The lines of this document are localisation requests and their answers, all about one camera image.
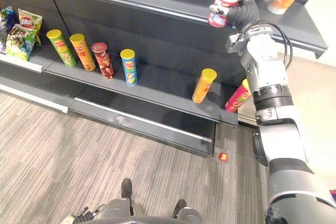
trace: red ball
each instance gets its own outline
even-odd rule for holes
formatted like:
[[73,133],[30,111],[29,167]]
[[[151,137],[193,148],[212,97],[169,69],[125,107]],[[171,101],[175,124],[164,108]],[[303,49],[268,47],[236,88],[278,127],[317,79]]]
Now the red ball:
[[219,155],[219,160],[221,161],[221,162],[227,162],[227,160],[228,160],[228,155],[227,155],[227,153],[226,152],[222,152],[222,153],[220,153],[220,155]]

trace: gray carpet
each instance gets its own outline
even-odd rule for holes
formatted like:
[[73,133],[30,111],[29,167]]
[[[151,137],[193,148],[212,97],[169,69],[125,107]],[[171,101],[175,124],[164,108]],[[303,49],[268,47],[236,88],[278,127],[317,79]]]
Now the gray carpet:
[[[119,197],[133,181],[134,214],[171,216],[183,198],[206,224],[264,223],[266,169],[252,130],[219,125],[203,158],[79,114],[0,93],[0,223],[60,223]],[[218,160],[229,154],[228,163]]]

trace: blue pringles can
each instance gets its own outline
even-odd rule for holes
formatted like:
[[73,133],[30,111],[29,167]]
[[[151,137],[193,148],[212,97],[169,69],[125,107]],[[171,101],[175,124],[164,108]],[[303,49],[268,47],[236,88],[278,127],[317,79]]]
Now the blue pringles can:
[[124,67],[126,83],[131,86],[136,85],[138,76],[135,65],[135,52],[132,49],[124,49],[120,52],[120,57]]

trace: red pringles can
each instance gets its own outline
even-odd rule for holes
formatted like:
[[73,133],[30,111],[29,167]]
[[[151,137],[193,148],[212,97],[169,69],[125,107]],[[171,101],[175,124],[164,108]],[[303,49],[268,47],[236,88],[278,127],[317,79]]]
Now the red pringles can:
[[107,52],[107,45],[102,42],[98,42],[92,45],[92,51],[97,59],[100,71],[105,79],[112,79],[114,77],[114,71],[112,62]]
[[233,93],[225,104],[225,110],[231,113],[237,112],[238,108],[251,96],[247,79],[244,79],[238,89]]

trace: chip bag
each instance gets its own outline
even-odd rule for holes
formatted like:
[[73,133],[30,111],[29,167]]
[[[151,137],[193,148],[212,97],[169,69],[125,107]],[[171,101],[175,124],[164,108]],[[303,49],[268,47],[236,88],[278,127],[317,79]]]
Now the chip bag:
[[36,30],[15,24],[8,34],[6,54],[28,60],[35,44]]
[[15,24],[15,13],[11,6],[0,11],[0,52],[6,52],[6,40],[8,32]]
[[43,17],[34,13],[27,12],[26,10],[18,9],[20,25],[23,27],[36,30],[36,40],[41,45],[41,40],[38,33],[41,29]]

